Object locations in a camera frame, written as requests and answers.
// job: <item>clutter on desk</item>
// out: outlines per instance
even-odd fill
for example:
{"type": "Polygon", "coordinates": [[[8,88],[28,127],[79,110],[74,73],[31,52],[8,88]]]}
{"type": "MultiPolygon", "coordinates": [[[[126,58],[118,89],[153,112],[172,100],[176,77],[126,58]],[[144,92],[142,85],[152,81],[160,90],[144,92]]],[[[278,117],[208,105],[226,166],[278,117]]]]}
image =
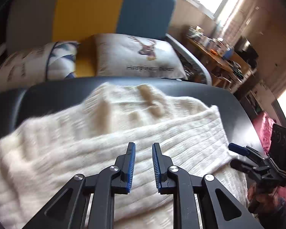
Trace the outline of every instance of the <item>clutter on desk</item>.
{"type": "Polygon", "coordinates": [[[250,44],[250,42],[243,36],[239,38],[235,44],[235,52],[247,62],[252,69],[257,67],[258,54],[250,44]]]}
{"type": "Polygon", "coordinates": [[[240,80],[244,79],[243,73],[242,73],[242,67],[235,61],[227,60],[231,69],[233,70],[233,74],[240,80]]]}
{"type": "Polygon", "coordinates": [[[230,46],[225,39],[221,37],[210,39],[206,37],[203,32],[204,30],[199,26],[196,26],[196,28],[190,26],[187,32],[187,37],[202,45],[215,56],[222,56],[224,60],[229,59],[232,56],[234,48],[230,46]]]}

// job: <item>pink blanket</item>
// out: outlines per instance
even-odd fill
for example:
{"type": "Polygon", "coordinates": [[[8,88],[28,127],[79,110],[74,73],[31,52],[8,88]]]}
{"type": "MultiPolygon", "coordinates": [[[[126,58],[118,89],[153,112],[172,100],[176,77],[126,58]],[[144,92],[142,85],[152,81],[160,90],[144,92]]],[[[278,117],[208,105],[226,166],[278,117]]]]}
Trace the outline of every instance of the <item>pink blanket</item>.
{"type": "MultiPolygon", "coordinates": [[[[270,138],[272,133],[272,126],[274,123],[274,120],[270,118],[266,112],[259,114],[258,117],[255,118],[252,122],[265,154],[267,154],[270,149],[270,138]]],[[[286,187],[279,187],[278,195],[286,200],[286,187]]]]}

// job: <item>wall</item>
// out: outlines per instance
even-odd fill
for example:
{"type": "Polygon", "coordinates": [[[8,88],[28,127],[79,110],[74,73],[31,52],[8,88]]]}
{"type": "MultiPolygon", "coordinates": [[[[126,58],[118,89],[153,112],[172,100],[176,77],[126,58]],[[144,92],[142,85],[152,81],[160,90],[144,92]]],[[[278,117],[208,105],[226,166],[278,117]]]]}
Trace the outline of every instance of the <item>wall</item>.
{"type": "Polygon", "coordinates": [[[176,0],[168,33],[181,41],[182,34],[186,32],[188,26],[202,27],[204,34],[210,36],[216,27],[216,23],[186,0],[176,0]]]}
{"type": "Polygon", "coordinates": [[[243,36],[257,51],[257,70],[270,87],[286,59],[286,10],[280,0],[258,0],[256,5],[243,36]]]}

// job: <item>white blanket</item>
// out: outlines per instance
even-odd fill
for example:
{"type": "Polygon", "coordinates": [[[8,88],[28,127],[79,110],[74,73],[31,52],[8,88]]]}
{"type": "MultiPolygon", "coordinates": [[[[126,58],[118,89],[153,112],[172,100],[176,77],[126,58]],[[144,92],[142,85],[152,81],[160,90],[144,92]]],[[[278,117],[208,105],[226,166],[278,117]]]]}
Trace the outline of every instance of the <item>white blanket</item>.
{"type": "Polygon", "coordinates": [[[26,120],[0,140],[0,221],[22,228],[75,174],[99,173],[136,143],[131,193],[116,195],[115,228],[173,228],[172,196],[156,189],[152,144],[190,174],[214,173],[244,205],[244,174],[234,157],[216,106],[170,97],[149,85],[95,89],[81,104],[26,120]]]}

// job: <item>deer print pillow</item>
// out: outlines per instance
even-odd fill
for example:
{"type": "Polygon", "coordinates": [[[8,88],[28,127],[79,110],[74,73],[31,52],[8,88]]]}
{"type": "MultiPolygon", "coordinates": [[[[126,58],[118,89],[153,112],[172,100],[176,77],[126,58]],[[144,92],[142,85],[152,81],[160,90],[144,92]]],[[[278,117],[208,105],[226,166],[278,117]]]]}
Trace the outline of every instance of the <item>deer print pillow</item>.
{"type": "Polygon", "coordinates": [[[0,66],[0,92],[75,77],[78,45],[75,41],[53,42],[11,54],[0,66]]]}
{"type": "Polygon", "coordinates": [[[184,78],[183,66],[166,41],[125,34],[95,36],[99,76],[184,78]]]}

